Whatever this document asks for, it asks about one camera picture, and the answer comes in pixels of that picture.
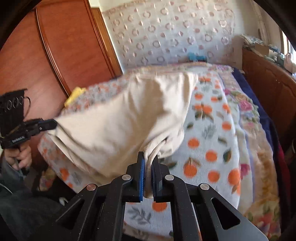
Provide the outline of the person's dark sleeve forearm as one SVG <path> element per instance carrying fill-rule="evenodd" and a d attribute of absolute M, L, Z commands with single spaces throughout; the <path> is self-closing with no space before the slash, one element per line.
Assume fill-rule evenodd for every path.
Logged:
<path fill-rule="evenodd" d="M 5 158 L 1 161 L 1 232 L 7 227 L 17 240 L 28 238 L 61 209 L 49 198 L 34 195 L 20 172 Z"/>

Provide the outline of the person's left hand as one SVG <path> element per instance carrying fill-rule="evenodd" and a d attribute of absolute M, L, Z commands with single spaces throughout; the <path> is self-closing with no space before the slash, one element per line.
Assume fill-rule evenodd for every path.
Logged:
<path fill-rule="evenodd" d="M 18 149 L 4 149 L 4 157 L 15 170 L 29 168 L 32 164 L 32 150 L 29 142 L 22 143 Z"/>

